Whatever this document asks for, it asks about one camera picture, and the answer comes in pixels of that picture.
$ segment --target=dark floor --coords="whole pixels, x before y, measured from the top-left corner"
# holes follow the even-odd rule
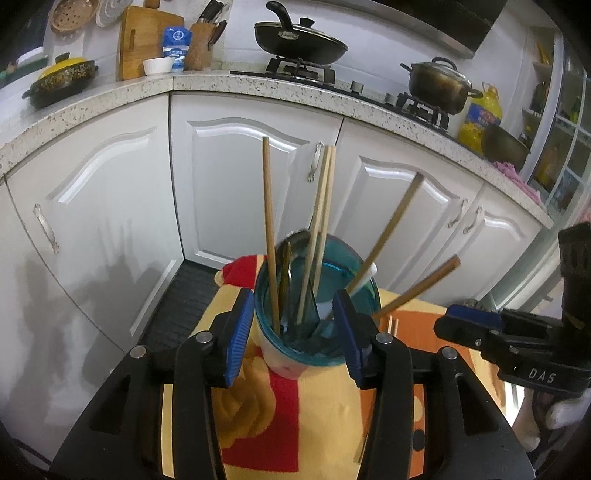
[[[185,260],[156,307],[140,343],[153,352],[181,344],[217,292],[213,281],[216,271]]]

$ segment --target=white bowl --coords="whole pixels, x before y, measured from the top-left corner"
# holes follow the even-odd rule
[[[173,69],[175,57],[162,57],[159,59],[144,60],[144,72],[146,75],[158,75],[161,73],[168,73]]]

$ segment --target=cooking pot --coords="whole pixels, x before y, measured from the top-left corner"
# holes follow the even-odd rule
[[[482,153],[491,162],[512,163],[519,173],[529,149],[497,124],[489,124],[482,135]]]
[[[22,98],[31,98],[31,105],[44,108],[71,95],[80,93],[90,85],[99,69],[94,60],[70,58],[69,53],[56,57],[56,64],[45,69]]]
[[[410,72],[408,90],[411,95],[450,115],[460,113],[468,97],[482,97],[482,92],[472,88],[470,80],[457,71],[456,64],[444,57],[413,63],[410,67],[404,63],[400,66]]]
[[[256,42],[266,52],[287,59],[328,65],[349,49],[340,40],[314,30],[314,20],[300,18],[300,24],[294,25],[281,3],[267,2],[267,8],[277,15],[279,22],[255,24]]]

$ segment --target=cabinet handle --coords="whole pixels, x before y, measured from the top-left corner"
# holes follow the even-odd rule
[[[470,226],[467,226],[466,228],[464,228],[464,230],[463,230],[464,234],[468,233],[470,230],[472,230],[476,226],[476,224],[478,223],[478,220],[482,216],[482,212],[483,212],[483,209],[481,206],[476,209],[476,217],[474,218],[474,221],[472,222],[472,224]]]
[[[53,234],[53,229],[51,228],[51,226],[49,225],[49,223],[47,222],[47,220],[43,216],[43,212],[41,211],[41,205],[39,205],[38,203],[36,203],[35,206],[33,207],[33,214],[35,214],[35,216],[37,217],[37,220],[39,220],[39,223],[41,224],[41,227],[43,228],[43,232],[45,233],[45,236],[51,242],[51,247],[53,248],[53,252],[55,254],[58,254],[60,252],[60,246],[57,244],[56,236]]]
[[[454,228],[458,224],[458,222],[460,220],[462,220],[462,217],[464,216],[464,213],[466,213],[466,205],[468,205],[468,199],[462,199],[462,205],[460,207],[460,213],[453,220],[450,220],[449,221],[449,223],[447,224],[447,228]]]
[[[320,154],[322,153],[322,149],[324,148],[324,144],[322,142],[318,142],[316,144],[316,152],[314,153],[314,160],[312,160],[312,165],[310,166],[310,173],[308,173],[308,181],[312,183],[316,177],[316,170],[318,170],[318,163],[320,161]]]

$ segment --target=brown strainer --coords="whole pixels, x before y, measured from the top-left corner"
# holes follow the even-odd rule
[[[96,14],[99,0],[61,0],[50,15],[54,33],[67,35],[84,27]]]

